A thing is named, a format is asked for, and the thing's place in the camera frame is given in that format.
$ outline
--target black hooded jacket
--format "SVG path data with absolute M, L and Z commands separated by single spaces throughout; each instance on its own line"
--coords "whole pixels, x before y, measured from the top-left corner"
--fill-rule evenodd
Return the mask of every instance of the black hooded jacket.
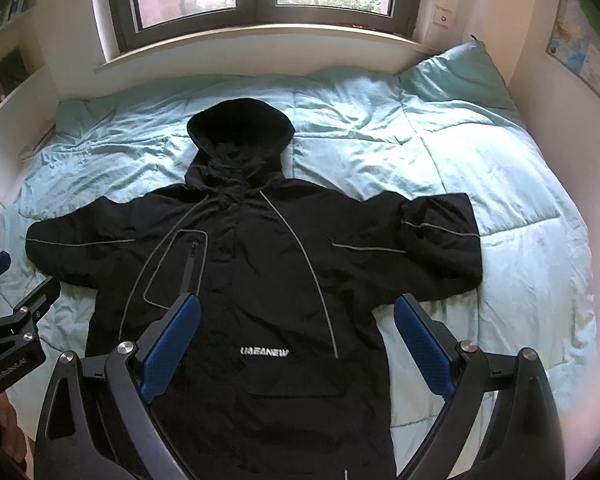
M 187 129 L 199 151 L 184 184 L 37 222 L 27 255 L 98 290 L 88 356 L 137 339 L 181 290 L 199 296 L 200 328 L 153 407 L 200 480 L 395 479 L 372 309 L 480 283 L 467 195 L 358 202 L 285 179 L 294 128 L 253 99 Z

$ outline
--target metal screw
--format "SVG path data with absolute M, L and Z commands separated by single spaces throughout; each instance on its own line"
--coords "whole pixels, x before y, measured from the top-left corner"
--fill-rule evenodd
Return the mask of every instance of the metal screw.
M 465 339 L 460 342 L 460 348 L 463 352 L 467 352 L 468 354 L 472 354 L 478 349 L 478 345 L 471 341 L 470 339 Z
M 134 349 L 134 344 L 131 341 L 123 341 L 118 345 L 119 354 L 128 354 Z
M 524 357 L 525 359 L 527 359 L 529 361 L 535 361 L 536 359 L 538 359 L 538 354 L 536 353 L 535 350 L 533 350 L 531 348 L 525 348 L 522 351 L 522 357 Z
M 74 360 L 74 353 L 69 351 L 69 352 L 63 352 L 60 354 L 60 362 L 63 364 L 67 364 L 70 363 L 71 361 Z

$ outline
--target light blue comforter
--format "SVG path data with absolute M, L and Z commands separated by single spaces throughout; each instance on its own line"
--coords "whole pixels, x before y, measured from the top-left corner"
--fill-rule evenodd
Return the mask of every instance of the light blue comforter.
M 243 96 L 275 106 L 294 124 L 297 133 L 283 153 L 287 176 L 360 200 L 384 189 L 408 198 L 467 192 L 480 228 L 484 282 L 425 308 L 458 339 L 474 339 L 487 351 L 536 348 L 558 406 L 570 407 L 594 352 L 587 230 L 477 42 L 399 76 L 357 68 L 306 77 L 194 76 L 92 102 L 63 102 L 58 136 L 36 156 L 19 197 L 0 218 L 0 250 L 13 259 L 0 278 L 0 316 L 44 278 L 24 253 L 32 222 L 101 195 L 126 202 L 181 182 L 196 151 L 187 120 Z M 31 436 L 59 352 L 84 352 L 94 297 L 94 290 L 63 285 L 38 325 L 48 359 L 9 390 Z M 376 318 L 390 359 L 392 432 L 401 469 L 442 402 L 428 392 L 404 347 L 392 307 L 378 308 Z M 492 403 L 487 396 L 456 471 L 470 465 Z

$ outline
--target zipper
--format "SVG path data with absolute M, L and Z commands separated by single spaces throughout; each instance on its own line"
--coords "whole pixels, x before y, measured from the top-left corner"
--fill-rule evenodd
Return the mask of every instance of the zipper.
M 191 292 L 191 278 L 193 277 L 193 267 L 196 265 L 196 251 L 198 250 L 198 242 L 193 242 L 187 256 L 187 263 L 184 265 L 184 274 L 182 276 L 182 284 L 180 285 L 180 294 Z

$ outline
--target shelf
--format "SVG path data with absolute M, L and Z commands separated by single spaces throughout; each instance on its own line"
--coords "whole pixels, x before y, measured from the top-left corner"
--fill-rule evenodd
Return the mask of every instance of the shelf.
M 16 14 L 15 18 L 9 20 L 2 27 L 0 27 L 0 39 L 7 36 L 9 33 L 14 33 L 16 26 L 19 23 L 22 23 L 25 20 L 29 19 L 29 17 L 32 14 L 31 11 L 32 9 L 27 9 L 24 12 L 19 12 L 18 14 Z
M 48 131 L 57 106 L 47 66 L 36 70 L 0 103 L 0 213 L 16 198 L 27 174 L 21 150 Z

